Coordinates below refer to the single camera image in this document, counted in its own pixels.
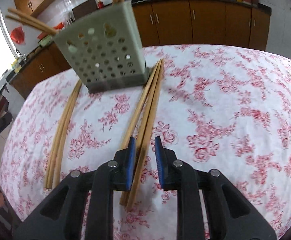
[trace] table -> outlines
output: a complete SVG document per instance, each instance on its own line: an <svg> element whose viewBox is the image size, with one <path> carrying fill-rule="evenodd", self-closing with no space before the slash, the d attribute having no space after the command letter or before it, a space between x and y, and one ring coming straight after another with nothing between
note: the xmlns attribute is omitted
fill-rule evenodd
<svg viewBox="0 0 291 240"><path fill-rule="evenodd" d="M119 206L120 192L114 194L114 238L176 237L177 197L160 188L156 136L195 169L219 169L281 237L291 225L291 60L216 45L148 47L144 55L148 66L165 58L164 80L132 212ZM51 144L77 80L68 70L39 83L11 128L0 185L21 220L49 193L43 181ZM89 94L81 88L62 178L113 158L141 92L137 87Z"/></svg>

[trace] metal screw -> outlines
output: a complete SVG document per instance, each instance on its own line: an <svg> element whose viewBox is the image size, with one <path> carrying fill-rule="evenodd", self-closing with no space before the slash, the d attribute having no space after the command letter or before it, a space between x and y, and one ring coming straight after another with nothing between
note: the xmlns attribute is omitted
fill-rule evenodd
<svg viewBox="0 0 291 240"><path fill-rule="evenodd" d="M110 168L114 168L114 167L118 166L118 163L116 161L112 160L112 161L108 162L108 166Z"/></svg>
<svg viewBox="0 0 291 240"><path fill-rule="evenodd" d="M220 171L216 169L211 170L210 173L213 177L218 177L220 175Z"/></svg>
<svg viewBox="0 0 291 240"><path fill-rule="evenodd" d="M183 162L181 160L175 160L173 162L173 166L181 167L182 165L183 165Z"/></svg>
<svg viewBox="0 0 291 240"><path fill-rule="evenodd" d="M80 176L80 171L79 170L74 170L74 171L71 171L71 177L72 178L77 178L77 177L79 177Z"/></svg>

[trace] white and red tablecloth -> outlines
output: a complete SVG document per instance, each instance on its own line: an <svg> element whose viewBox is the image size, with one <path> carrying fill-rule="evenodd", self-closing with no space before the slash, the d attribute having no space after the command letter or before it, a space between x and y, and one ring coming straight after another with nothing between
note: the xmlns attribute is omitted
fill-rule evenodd
<svg viewBox="0 0 291 240"><path fill-rule="evenodd" d="M176 238L177 196L159 185L158 135L195 169L219 169L282 236L291 225L291 60L212 45L148 47L144 55L148 66L165 58L164 80L133 211L126 213L120 192L114 194L114 238ZM43 181L52 140L77 80L71 69L38 84L11 128L0 185L21 220L48 194ZM113 158L141 92L134 87L89 94L82 86L62 178Z"/></svg>

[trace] blue gripper pad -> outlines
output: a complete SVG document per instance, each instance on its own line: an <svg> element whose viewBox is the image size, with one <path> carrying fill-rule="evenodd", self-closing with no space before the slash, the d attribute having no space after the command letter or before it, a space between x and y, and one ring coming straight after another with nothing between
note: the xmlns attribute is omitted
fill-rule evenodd
<svg viewBox="0 0 291 240"><path fill-rule="evenodd" d="M135 159L135 138L130 137L129 145L127 147L126 157L124 159L124 172L126 177L126 188L130 190L133 180L133 169Z"/></svg>
<svg viewBox="0 0 291 240"><path fill-rule="evenodd" d="M155 152L156 152L156 161L158 167L159 183L161 188L165 187L165 179L168 176L168 162L167 157L162 146L160 136L155 138Z"/></svg>

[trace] round hole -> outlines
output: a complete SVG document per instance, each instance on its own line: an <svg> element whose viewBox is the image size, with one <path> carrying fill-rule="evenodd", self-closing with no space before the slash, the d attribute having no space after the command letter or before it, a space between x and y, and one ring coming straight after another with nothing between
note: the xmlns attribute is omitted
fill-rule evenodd
<svg viewBox="0 0 291 240"><path fill-rule="evenodd" d="M87 33L88 33L89 35L93 35L93 34L95 33L95 29L94 29L94 28L89 28L89 29L87 30Z"/></svg>
<svg viewBox="0 0 291 240"><path fill-rule="evenodd" d="M68 50L70 53L74 54L78 51L78 48L74 45L69 45Z"/></svg>

